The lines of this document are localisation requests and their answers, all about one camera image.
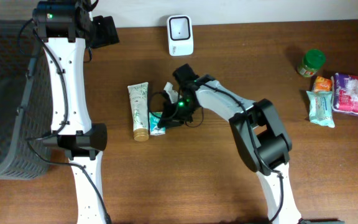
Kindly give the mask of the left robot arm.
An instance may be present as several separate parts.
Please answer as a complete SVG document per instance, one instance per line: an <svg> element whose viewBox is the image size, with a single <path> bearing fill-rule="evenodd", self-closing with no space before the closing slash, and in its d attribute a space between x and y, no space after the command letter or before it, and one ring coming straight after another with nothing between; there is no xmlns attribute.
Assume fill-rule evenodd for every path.
<svg viewBox="0 0 358 224"><path fill-rule="evenodd" d="M40 1L32 13L34 35L44 49L52 87L50 131L39 138L60 149L73 173L77 223L111 223L103 200L101 162L107 127L92 123L85 96L84 54L119 43L111 16L92 16L97 1Z"/></svg>

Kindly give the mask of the teal tissue pack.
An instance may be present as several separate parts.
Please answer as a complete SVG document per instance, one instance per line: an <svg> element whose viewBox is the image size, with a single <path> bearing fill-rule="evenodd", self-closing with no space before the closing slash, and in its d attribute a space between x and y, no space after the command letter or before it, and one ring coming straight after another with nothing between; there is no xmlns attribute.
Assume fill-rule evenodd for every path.
<svg viewBox="0 0 358 224"><path fill-rule="evenodd" d="M158 122L162 112L149 112L149 131L151 136L160 136L165 134L165 128L159 128Z"/></svg>

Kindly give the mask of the mint green wipes pack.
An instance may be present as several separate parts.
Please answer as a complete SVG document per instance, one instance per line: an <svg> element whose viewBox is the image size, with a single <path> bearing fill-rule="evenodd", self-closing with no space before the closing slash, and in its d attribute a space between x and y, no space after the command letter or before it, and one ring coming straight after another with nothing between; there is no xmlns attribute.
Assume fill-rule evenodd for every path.
<svg viewBox="0 0 358 224"><path fill-rule="evenodd" d="M320 126L334 128L331 91L307 91L310 101L309 121Z"/></svg>

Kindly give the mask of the orange tissue pack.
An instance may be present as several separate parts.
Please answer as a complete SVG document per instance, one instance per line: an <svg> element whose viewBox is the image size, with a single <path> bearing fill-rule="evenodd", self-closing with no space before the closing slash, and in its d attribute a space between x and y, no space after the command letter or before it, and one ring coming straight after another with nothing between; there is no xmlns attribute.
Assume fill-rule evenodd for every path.
<svg viewBox="0 0 358 224"><path fill-rule="evenodd" d="M314 80L312 91L315 93L320 91L331 91L332 85L333 83L331 79L317 76Z"/></svg>

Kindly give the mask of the red purple pad package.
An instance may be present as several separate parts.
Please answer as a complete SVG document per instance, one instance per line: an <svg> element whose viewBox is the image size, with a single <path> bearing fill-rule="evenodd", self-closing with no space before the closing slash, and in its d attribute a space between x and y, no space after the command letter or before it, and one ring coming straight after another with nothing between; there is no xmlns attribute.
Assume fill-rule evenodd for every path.
<svg viewBox="0 0 358 224"><path fill-rule="evenodd" d="M335 73L331 81L333 111L358 116L358 76Z"/></svg>

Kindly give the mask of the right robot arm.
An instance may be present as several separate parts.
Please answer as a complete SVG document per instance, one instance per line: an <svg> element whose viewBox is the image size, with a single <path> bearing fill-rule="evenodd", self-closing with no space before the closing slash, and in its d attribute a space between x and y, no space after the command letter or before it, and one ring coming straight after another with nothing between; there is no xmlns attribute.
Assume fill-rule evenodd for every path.
<svg viewBox="0 0 358 224"><path fill-rule="evenodd" d="M269 223L304 223L293 196L289 176L292 141L273 103L245 99L211 75L199 76L184 64L173 72L179 91L167 83L159 128L179 127L207 109L227 121L242 162L259 178Z"/></svg>

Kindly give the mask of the green lid glass jar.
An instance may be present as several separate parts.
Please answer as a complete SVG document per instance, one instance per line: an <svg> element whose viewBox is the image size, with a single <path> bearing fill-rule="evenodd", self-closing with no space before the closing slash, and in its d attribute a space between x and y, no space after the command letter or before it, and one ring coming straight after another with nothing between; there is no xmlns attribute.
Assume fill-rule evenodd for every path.
<svg viewBox="0 0 358 224"><path fill-rule="evenodd" d="M311 49L305 53L301 63L297 68L297 72L302 77L312 77L321 69L326 62L325 54L318 49Z"/></svg>

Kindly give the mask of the white Pantene tube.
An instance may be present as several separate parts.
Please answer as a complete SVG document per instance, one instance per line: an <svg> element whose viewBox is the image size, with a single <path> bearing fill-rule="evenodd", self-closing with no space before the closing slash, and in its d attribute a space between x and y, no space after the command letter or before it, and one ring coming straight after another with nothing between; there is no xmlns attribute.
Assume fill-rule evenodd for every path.
<svg viewBox="0 0 358 224"><path fill-rule="evenodd" d="M148 82L127 87L132 111L134 140L138 142L149 139L148 87Z"/></svg>

